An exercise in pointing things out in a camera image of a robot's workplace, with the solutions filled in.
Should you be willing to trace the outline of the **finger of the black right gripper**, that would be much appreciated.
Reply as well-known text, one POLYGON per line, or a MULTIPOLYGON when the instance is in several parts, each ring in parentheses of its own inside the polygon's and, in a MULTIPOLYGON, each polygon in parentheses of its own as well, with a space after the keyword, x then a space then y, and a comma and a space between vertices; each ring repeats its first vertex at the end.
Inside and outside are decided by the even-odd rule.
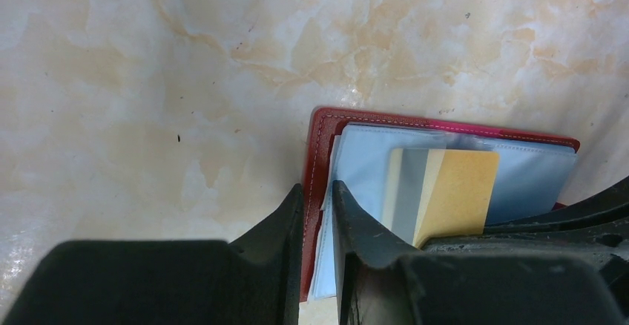
POLYGON ((435 237, 427 252, 533 252, 575 255, 592 264, 628 312, 628 179, 539 216, 484 228, 480 235, 435 237))

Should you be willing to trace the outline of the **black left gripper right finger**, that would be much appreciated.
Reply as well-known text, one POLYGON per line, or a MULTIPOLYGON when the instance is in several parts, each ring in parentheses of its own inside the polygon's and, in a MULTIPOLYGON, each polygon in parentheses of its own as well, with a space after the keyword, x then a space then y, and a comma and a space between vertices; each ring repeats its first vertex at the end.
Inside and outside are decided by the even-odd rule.
POLYGON ((333 191, 341 324, 625 324, 599 271, 575 255, 427 252, 333 191))

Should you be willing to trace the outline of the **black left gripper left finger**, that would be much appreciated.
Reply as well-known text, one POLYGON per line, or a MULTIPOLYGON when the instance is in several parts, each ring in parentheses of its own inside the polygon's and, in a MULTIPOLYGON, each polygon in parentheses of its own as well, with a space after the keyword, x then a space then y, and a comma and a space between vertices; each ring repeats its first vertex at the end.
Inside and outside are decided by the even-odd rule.
POLYGON ((6 324, 296 324, 303 189, 224 240, 77 240, 39 263, 6 324))

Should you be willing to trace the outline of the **red leather card holder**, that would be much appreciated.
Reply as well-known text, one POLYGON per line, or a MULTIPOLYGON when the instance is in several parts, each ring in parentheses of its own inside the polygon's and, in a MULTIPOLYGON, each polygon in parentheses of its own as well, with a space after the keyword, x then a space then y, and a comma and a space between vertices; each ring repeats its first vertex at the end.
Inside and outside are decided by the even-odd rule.
POLYGON ((383 215, 389 155, 396 148, 495 151, 497 178, 487 223, 557 208, 580 143, 571 137, 343 108, 314 110, 304 168, 305 217, 300 300, 335 295, 334 180, 342 180, 374 218, 383 215))

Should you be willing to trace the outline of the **gold credit card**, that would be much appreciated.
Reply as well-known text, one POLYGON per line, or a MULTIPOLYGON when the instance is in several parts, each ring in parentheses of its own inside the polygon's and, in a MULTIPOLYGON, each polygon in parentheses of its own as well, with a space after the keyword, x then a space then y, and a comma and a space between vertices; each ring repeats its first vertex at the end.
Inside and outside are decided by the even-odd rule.
POLYGON ((499 159, 494 151, 392 150, 381 223, 416 248, 435 237, 481 234, 499 159))

